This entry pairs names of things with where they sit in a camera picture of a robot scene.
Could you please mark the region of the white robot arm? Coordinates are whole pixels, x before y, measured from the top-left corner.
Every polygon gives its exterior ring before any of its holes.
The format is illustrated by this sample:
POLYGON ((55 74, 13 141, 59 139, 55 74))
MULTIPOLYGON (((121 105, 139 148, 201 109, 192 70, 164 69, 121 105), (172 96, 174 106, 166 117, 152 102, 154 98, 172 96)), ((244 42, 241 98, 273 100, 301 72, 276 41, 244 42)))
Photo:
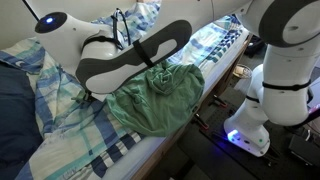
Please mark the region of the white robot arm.
POLYGON ((320 54, 320 0, 160 0, 141 37, 116 24, 52 12, 35 32, 86 93, 102 99, 167 58, 196 65, 215 59, 215 38, 207 27, 227 15, 267 45, 244 102, 224 123, 231 143, 260 157, 270 147, 266 121, 293 126, 308 118, 310 76, 320 54))

